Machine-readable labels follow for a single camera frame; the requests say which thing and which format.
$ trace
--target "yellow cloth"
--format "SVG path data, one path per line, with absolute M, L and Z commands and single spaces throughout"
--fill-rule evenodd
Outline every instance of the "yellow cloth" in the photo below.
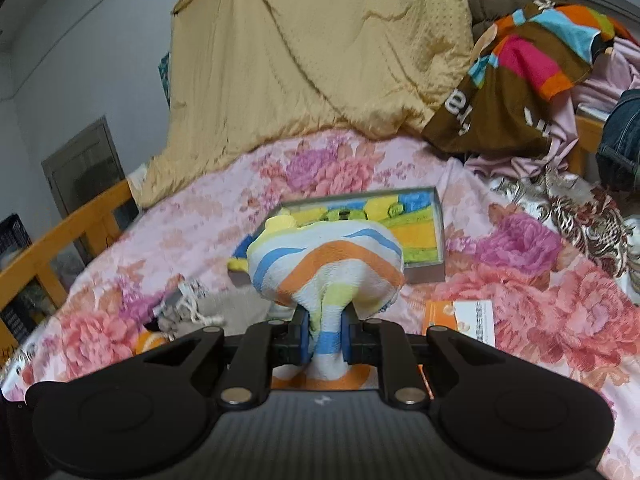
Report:
M 468 68 L 470 26 L 466 0 L 180 0 L 167 146 L 136 200 L 270 140 L 419 133 Z

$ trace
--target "wooden bed frame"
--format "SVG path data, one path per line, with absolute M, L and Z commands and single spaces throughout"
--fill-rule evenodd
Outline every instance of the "wooden bed frame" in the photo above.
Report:
M 588 154 L 598 150 L 603 123 L 576 116 L 576 125 L 578 145 L 569 154 L 569 171 L 584 176 Z M 113 210 L 130 199 L 129 184 L 123 180 L 71 213 L 20 254 L 0 272 L 0 310 L 34 278 L 40 282 L 54 305 L 62 306 L 66 300 L 66 290 L 53 272 L 50 261 L 82 236 L 88 242 L 92 256 L 103 252 L 121 234 Z

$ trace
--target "box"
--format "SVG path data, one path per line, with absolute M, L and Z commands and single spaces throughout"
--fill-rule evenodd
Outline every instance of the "box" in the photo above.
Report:
M 387 227 L 402 246 L 407 283 L 443 282 L 444 222 L 434 187 L 383 189 L 282 202 L 256 229 L 255 240 L 272 216 L 286 210 L 299 226 L 318 221 L 371 220 Z

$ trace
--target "silver screw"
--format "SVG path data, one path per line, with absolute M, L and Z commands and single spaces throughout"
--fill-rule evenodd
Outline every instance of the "silver screw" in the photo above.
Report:
M 418 388 L 400 388 L 396 391 L 396 399 L 403 404 L 418 404 L 427 398 L 427 394 Z
M 251 400 L 252 395 L 246 388 L 227 388 L 220 394 L 220 399 L 229 404 L 244 404 Z

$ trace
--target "gray ribbed surface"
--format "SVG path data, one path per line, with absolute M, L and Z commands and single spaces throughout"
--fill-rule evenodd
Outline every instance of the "gray ribbed surface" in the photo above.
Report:
M 167 428 L 167 438 L 171 437 Z M 57 473 L 56 480 L 73 478 Z M 451 452 L 420 413 L 377 392 L 278 392 L 227 413 L 197 452 L 149 480 L 509 479 Z M 566 479 L 601 479 L 595 471 Z

